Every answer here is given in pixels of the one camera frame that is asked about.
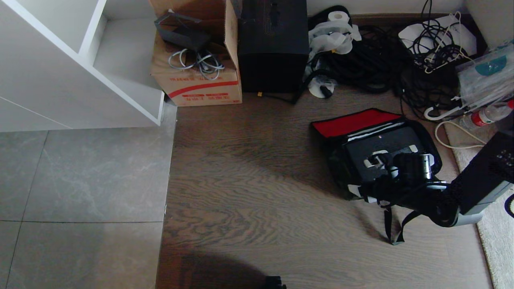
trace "cardboard box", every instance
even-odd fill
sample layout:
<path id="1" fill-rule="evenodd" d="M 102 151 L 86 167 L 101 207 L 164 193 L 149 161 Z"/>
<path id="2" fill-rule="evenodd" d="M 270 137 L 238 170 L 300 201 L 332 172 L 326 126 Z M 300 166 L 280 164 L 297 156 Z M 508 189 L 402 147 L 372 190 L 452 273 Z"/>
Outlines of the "cardboard box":
<path id="1" fill-rule="evenodd" d="M 168 58 L 180 51 L 156 35 L 150 74 L 177 106 L 238 104 L 243 102 L 237 60 L 237 17 L 231 1 L 223 0 L 150 0 L 156 15 L 168 9 L 201 19 L 199 29 L 213 35 L 222 45 L 210 44 L 208 49 L 217 54 L 225 69 L 216 80 L 206 79 L 198 68 L 178 70 L 169 66 Z M 170 20 L 166 25 L 173 29 Z M 172 64 L 180 66 L 178 56 Z"/>

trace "white shelf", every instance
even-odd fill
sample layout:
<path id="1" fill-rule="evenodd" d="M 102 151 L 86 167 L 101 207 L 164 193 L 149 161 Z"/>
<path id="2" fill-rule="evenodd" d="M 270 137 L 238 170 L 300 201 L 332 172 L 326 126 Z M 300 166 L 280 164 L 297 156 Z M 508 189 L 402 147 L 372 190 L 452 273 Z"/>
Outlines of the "white shelf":
<path id="1" fill-rule="evenodd" d="M 106 0 L 17 0 L 76 53 L 88 50 Z"/>
<path id="2" fill-rule="evenodd" d="M 154 18 L 108 21 L 93 67 L 160 119 L 164 93 L 150 76 Z"/>
<path id="3" fill-rule="evenodd" d="M 98 53 L 98 48 L 100 48 L 100 42 L 102 41 L 103 33 L 107 26 L 107 18 L 104 15 L 101 15 L 98 20 L 98 24 L 96 26 L 96 31 L 93 34 L 93 38 L 82 43 L 82 48 L 80 49 L 79 55 L 86 59 L 89 65 L 93 66 L 95 63 L 95 58 Z"/>

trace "plastic bottle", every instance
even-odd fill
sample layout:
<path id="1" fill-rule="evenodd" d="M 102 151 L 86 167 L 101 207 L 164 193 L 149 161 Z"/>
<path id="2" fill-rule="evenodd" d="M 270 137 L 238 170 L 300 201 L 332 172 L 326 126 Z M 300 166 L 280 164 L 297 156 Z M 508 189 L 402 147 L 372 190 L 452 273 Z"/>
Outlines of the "plastic bottle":
<path id="1" fill-rule="evenodd" d="M 514 109 L 514 99 L 511 99 L 509 102 L 493 103 L 484 109 L 463 116 L 459 123 L 463 128 L 472 131 L 504 119 L 510 114 L 512 109 Z"/>

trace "floor tile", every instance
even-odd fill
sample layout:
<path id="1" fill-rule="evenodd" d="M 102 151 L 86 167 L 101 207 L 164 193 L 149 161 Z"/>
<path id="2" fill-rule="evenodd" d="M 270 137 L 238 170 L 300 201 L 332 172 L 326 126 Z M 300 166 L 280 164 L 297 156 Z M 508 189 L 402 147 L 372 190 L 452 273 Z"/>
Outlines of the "floor tile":
<path id="1" fill-rule="evenodd" d="M 20 222 L 0 221 L 0 288 L 5 288 Z"/>
<path id="2" fill-rule="evenodd" d="M 159 128 L 51 131 L 24 221 L 163 220 L 176 108 Z"/>
<path id="3" fill-rule="evenodd" d="M 24 222 L 7 288 L 154 288 L 161 230 L 160 222 Z"/>
<path id="4" fill-rule="evenodd" d="M 46 134 L 0 133 L 0 220 L 22 220 Z"/>

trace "black speaker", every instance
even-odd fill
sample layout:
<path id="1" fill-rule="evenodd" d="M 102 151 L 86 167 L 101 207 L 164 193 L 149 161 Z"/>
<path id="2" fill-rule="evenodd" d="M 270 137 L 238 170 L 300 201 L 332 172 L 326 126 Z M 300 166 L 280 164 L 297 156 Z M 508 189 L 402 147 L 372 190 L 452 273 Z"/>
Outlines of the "black speaker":
<path id="1" fill-rule="evenodd" d="M 244 92 L 292 93 L 309 55 L 305 0 L 244 0 L 238 60 Z"/>

